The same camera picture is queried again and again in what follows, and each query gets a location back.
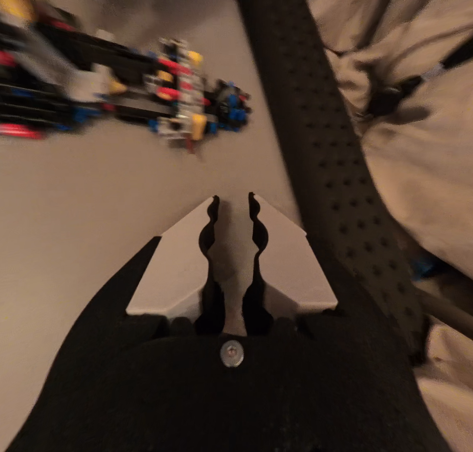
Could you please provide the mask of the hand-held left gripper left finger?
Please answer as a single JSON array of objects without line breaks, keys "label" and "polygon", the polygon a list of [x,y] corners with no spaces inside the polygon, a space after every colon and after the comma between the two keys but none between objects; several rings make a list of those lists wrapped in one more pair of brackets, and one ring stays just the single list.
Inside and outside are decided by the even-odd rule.
[{"label": "hand-held left gripper left finger", "polygon": [[197,334],[223,331],[224,294],[209,257],[219,207],[220,198],[211,196],[162,234],[126,308],[128,315],[186,318]]}]

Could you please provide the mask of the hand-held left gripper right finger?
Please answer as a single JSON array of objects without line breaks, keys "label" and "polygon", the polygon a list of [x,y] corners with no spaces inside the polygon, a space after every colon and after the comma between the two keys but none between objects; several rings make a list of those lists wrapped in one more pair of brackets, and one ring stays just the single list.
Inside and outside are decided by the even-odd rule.
[{"label": "hand-held left gripper right finger", "polygon": [[306,232],[260,195],[248,195],[257,247],[252,282],[242,300],[247,336],[265,336],[277,319],[334,311],[338,300]]}]

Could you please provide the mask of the brick-built toy car chassis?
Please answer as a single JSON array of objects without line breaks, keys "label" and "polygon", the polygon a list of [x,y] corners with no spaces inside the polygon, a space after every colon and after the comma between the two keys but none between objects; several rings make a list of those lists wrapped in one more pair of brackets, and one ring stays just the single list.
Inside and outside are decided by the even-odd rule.
[{"label": "brick-built toy car chassis", "polygon": [[47,0],[1,0],[1,137],[42,140],[109,113],[193,153],[204,136],[247,125],[250,96],[233,82],[209,87],[185,41],[141,54],[79,25]]}]

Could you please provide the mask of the grey desk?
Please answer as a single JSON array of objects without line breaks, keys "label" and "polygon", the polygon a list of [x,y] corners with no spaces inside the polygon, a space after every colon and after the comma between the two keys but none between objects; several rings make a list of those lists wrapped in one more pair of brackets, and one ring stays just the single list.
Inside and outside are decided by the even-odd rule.
[{"label": "grey desk", "polygon": [[237,0],[48,0],[83,29],[141,52],[186,40],[209,80],[251,96],[248,127],[190,154],[142,125],[101,118],[43,141],[1,138],[1,451],[24,424],[66,335],[86,305],[153,236],[220,197],[215,277],[226,331],[244,333],[240,301],[252,278],[248,193],[301,226]]}]

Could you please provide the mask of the beige clothing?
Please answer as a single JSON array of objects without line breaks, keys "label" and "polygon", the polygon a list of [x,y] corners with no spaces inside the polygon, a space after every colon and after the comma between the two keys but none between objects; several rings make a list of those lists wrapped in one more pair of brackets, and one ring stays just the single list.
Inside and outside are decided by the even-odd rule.
[{"label": "beige clothing", "polygon": [[472,315],[472,0],[307,0],[375,185],[416,263],[414,284]]}]

